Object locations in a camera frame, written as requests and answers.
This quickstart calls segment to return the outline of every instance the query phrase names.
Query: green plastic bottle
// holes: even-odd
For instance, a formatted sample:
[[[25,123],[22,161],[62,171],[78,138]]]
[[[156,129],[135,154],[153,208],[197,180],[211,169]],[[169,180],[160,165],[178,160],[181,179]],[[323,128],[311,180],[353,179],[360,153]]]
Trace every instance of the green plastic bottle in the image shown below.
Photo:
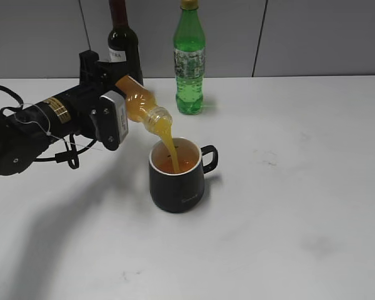
[[[206,37],[198,7],[198,0],[182,0],[182,14],[174,35],[176,104],[183,114],[198,114],[203,107]]]

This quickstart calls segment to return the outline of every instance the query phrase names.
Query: gold label band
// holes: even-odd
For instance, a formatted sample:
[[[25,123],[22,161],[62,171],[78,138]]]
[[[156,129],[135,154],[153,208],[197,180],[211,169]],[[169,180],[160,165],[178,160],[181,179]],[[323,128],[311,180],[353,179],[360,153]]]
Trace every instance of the gold label band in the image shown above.
[[[50,108],[60,119],[61,124],[67,123],[71,120],[71,115],[69,114],[65,106],[60,102],[60,100],[54,97],[50,97],[43,102],[50,106]]]

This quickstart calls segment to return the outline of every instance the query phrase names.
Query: bottle cap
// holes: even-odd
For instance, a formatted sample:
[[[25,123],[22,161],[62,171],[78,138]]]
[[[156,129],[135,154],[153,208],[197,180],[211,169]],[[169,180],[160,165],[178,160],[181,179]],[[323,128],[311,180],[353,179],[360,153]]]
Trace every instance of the bottle cap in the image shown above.
[[[198,0],[182,0],[181,8],[188,11],[199,8]]]

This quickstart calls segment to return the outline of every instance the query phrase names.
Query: dark glass bottle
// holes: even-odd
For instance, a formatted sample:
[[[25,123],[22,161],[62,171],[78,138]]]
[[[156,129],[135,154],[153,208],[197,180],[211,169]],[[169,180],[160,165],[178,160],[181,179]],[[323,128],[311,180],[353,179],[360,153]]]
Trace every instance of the dark glass bottle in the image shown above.
[[[109,4],[112,18],[112,31],[107,40],[110,60],[112,63],[126,61],[129,75],[143,84],[138,37],[128,25],[125,0],[109,0]]]

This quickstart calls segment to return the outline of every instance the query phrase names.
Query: wine bottle label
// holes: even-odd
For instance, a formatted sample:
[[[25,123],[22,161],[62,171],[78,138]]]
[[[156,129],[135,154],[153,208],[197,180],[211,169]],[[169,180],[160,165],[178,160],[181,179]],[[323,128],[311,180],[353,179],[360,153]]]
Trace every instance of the wine bottle label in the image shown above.
[[[111,48],[108,49],[110,50],[110,61],[112,63],[121,63],[123,61],[126,61],[125,51],[117,51]]]
[[[204,75],[205,48],[186,52],[174,48],[175,75],[180,78],[196,79]]]

